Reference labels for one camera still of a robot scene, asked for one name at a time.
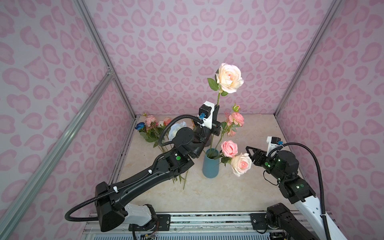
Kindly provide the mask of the large cream peach rose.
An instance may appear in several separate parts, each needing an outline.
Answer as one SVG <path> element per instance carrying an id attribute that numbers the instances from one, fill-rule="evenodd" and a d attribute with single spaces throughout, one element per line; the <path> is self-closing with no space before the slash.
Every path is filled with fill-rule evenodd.
<path id="1" fill-rule="evenodd" d="M 208 78 L 210 88 L 218 93 L 216 106 L 220 106 L 221 97 L 235 93 L 243 84 L 241 70 L 227 63 L 222 63 L 215 73 L 214 78 Z"/>

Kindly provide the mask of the teal ceramic vase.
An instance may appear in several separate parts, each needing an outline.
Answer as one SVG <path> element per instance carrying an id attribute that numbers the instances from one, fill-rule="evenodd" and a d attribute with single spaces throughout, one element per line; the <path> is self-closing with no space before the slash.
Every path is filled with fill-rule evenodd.
<path id="1" fill-rule="evenodd" d="M 216 149 L 208 149 L 204 156 L 203 174 L 206 178 L 213 179 L 219 174 L 220 159 Z"/>

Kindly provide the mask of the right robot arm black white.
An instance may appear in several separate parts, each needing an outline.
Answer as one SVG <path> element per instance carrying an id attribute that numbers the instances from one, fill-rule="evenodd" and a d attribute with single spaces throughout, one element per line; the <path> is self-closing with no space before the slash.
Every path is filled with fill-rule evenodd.
<path id="1" fill-rule="evenodd" d="M 255 166 L 264 168 L 265 173 L 277 180 L 276 186 L 283 197 L 299 210 L 313 230 L 309 231 L 304 227 L 283 204 L 267 208 L 267 228 L 281 229 L 287 233 L 289 239 L 295 240 L 345 240 L 346 236 L 326 211 L 323 178 L 317 157 L 307 146 L 294 143 L 294 146 L 307 150 L 315 161 L 320 189 L 318 195 L 310 184 L 298 175 L 299 161 L 296 156 L 283 149 L 290 145 L 291 143 L 277 145 L 269 151 L 247 146 L 246 151 Z"/>

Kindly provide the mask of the light blue white rose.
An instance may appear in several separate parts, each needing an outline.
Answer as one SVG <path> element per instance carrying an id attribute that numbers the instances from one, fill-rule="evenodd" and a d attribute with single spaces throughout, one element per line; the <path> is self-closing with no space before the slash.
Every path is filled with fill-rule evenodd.
<path id="1" fill-rule="evenodd" d="M 169 130 L 169 134 L 168 134 L 168 138 L 170 141 L 173 140 L 173 138 L 176 136 L 177 132 L 184 128 L 184 127 L 187 127 L 187 124 L 186 122 L 181 122 L 181 123 L 175 123 L 171 126 L 170 130 Z"/>

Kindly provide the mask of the pink spray rose branch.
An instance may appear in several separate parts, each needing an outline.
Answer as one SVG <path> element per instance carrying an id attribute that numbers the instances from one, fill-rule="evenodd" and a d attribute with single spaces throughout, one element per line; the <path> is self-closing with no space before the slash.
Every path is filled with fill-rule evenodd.
<path id="1" fill-rule="evenodd" d="M 225 136 L 233 137 L 237 133 L 237 128 L 241 128 L 245 124 L 245 119 L 242 114 L 240 114 L 241 107 L 238 104 L 234 104 L 232 107 L 232 112 L 226 112 L 226 120 L 221 124 L 222 130 L 220 134 L 220 140 L 218 141 L 215 149 L 218 147 L 221 148 L 221 143 L 224 142 L 223 139 Z"/>

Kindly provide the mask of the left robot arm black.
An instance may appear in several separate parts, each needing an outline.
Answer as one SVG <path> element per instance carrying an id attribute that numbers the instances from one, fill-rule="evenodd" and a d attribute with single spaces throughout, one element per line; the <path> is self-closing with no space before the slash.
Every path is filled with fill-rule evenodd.
<path id="1" fill-rule="evenodd" d="M 200 156 L 211 135 L 219 136 L 221 124 L 214 121 L 212 128 L 182 128 L 172 140 L 171 150 L 158 155 L 153 164 L 138 174 L 121 182 L 96 186 L 96 210 L 100 230 L 108 232 L 123 222 L 152 230 L 158 217 L 152 205 L 132 205 L 130 202 L 154 186 L 171 180 L 194 165 L 193 159 Z"/>

